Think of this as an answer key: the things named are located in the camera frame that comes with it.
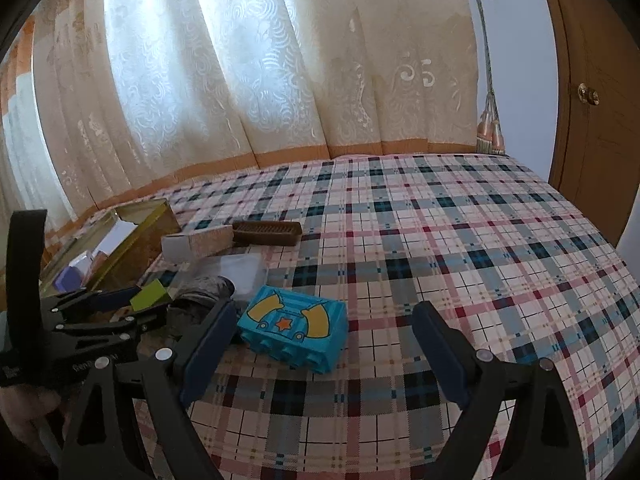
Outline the person's hand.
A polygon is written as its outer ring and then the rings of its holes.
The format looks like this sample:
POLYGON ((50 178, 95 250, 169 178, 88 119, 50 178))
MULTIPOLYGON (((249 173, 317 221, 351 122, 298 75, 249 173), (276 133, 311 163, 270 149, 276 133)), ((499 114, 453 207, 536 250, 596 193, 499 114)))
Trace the person's hand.
POLYGON ((66 437, 70 426, 70 406, 52 390, 29 385, 9 386, 1 389, 1 416, 11 434, 40 456, 48 456, 35 421, 47 414, 64 417, 62 435, 66 437))

